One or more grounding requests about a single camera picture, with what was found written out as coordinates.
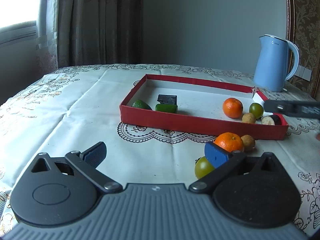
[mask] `orange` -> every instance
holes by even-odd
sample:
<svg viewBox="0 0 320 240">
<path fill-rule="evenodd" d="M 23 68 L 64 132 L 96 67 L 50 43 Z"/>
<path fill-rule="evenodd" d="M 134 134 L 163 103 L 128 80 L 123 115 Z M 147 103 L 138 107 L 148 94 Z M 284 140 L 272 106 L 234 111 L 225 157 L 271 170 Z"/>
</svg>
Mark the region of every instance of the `orange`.
<svg viewBox="0 0 320 240">
<path fill-rule="evenodd" d="M 228 98 L 223 102 L 222 109 L 227 117 L 239 118 L 242 115 L 243 105 L 236 98 Z"/>
<path fill-rule="evenodd" d="M 235 133 L 222 133 L 215 139 L 214 143 L 225 149 L 227 152 L 244 151 L 243 141 L 241 137 Z"/>
</svg>

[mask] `white tablecloth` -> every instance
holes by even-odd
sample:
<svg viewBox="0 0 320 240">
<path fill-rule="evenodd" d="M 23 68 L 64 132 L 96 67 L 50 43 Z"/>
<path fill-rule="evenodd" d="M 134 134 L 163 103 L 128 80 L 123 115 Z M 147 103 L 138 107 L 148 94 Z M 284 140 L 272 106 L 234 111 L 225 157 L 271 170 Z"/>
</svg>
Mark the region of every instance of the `white tablecloth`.
<svg viewBox="0 0 320 240">
<path fill-rule="evenodd" d="M 99 141 L 107 157 L 98 170 L 121 183 L 185 183 L 196 180 L 195 160 L 213 136 L 137 127 L 120 122 L 119 104 L 146 73 L 195 77 L 253 86 L 252 75 L 180 65 L 91 65 L 66 67 L 44 76 L 0 107 L 0 235 L 16 223 L 9 196 L 33 156 L 61 157 Z M 263 92 L 270 99 L 313 100 L 286 83 L 287 92 Z M 301 194 L 296 225 L 308 235 L 320 225 L 320 125 L 285 117 L 283 141 L 256 141 L 253 156 L 276 154 Z"/>
</svg>

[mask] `green pepper piece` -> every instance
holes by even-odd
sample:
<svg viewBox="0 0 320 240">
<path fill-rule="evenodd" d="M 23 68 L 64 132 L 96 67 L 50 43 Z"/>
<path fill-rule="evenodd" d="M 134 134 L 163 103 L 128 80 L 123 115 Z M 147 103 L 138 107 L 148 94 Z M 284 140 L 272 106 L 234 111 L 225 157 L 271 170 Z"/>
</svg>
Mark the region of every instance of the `green pepper piece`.
<svg viewBox="0 0 320 240">
<path fill-rule="evenodd" d="M 157 104 L 156 111 L 176 114 L 178 111 L 178 106 L 177 105 L 167 105 L 167 104 Z"/>
<path fill-rule="evenodd" d="M 142 100 L 136 100 L 133 103 L 132 107 L 152 110 L 152 108 L 147 103 L 143 102 Z"/>
</svg>

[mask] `kettle handle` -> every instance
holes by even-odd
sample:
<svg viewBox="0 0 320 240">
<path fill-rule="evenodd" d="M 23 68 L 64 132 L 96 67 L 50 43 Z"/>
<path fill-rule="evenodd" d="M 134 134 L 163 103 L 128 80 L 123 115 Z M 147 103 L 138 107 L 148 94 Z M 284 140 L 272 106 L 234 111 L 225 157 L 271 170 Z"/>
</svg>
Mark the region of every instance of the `kettle handle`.
<svg viewBox="0 0 320 240">
<path fill-rule="evenodd" d="M 292 76 L 295 74 L 295 72 L 298 69 L 298 65 L 299 65 L 299 49 L 298 47 L 291 41 L 287 41 L 289 48 L 292 50 L 293 52 L 293 56 L 294 56 L 294 63 L 293 63 L 293 67 L 292 70 L 290 71 L 290 73 L 285 77 L 285 80 L 287 81 L 289 78 L 292 78 Z"/>
</svg>

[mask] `gray wall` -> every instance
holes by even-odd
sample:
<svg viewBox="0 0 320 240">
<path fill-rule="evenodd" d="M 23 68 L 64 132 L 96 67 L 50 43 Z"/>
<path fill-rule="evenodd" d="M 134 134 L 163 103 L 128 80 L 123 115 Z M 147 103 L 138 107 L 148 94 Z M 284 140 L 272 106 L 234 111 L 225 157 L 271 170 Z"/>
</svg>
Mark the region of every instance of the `gray wall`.
<svg viewBox="0 0 320 240">
<path fill-rule="evenodd" d="M 143 0 L 143 63 L 254 73 L 259 36 L 285 33 L 286 0 Z"/>
<path fill-rule="evenodd" d="M 37 79 L 36 39 L 0 47 L 0 105 Z"/>
</svg>

